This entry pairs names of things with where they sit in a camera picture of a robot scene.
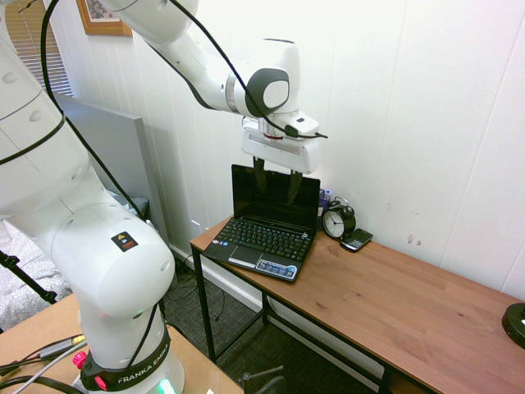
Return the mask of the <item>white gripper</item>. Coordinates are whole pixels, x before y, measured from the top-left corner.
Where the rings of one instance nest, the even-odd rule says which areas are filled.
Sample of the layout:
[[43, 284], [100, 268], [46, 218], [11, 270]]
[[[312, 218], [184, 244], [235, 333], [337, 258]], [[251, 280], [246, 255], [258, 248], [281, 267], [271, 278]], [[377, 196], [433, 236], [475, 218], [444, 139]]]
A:
[[267, 180], [265, 161], [289, 168], [290, 186], [287, 203], [292, 204], [303, 179], [302, 173], [312, 173], [321, 163], [321, 145], [317, 140], [270, 140], [256, 129], [247, 128], [243, 134], [242, 150], [253, 158], [253, 171], [258, 189], [265, 192]]

